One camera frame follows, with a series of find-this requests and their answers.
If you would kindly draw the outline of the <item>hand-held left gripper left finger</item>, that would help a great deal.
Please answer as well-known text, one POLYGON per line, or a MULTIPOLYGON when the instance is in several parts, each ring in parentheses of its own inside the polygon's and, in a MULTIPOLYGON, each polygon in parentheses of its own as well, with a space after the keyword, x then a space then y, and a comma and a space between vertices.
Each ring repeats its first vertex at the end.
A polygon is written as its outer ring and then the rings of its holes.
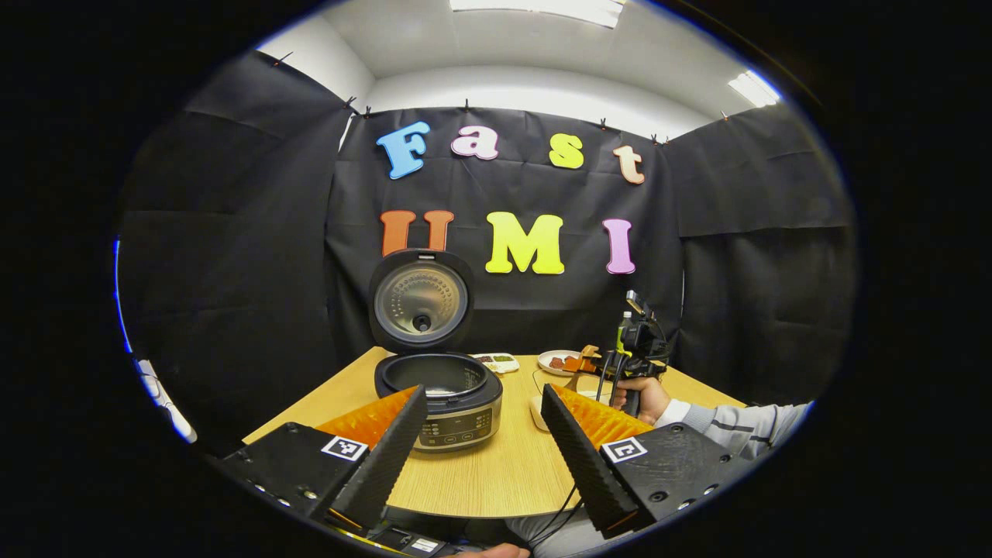
POLYGON ((355 536, 380 520, 428 414, 415 385, 319 427, 284 424, 209 463, 292 515, 355 536))

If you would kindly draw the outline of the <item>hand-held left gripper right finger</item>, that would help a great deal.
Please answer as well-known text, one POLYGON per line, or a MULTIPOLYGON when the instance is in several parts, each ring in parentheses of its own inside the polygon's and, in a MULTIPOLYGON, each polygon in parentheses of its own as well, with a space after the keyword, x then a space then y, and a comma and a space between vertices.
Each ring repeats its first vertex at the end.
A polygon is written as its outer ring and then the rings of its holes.
POLYGON ((606 539, 667 524, 755 469, 681 423, 647 430, 636 420, 555 384, 541 414, 594 528, 606 539))

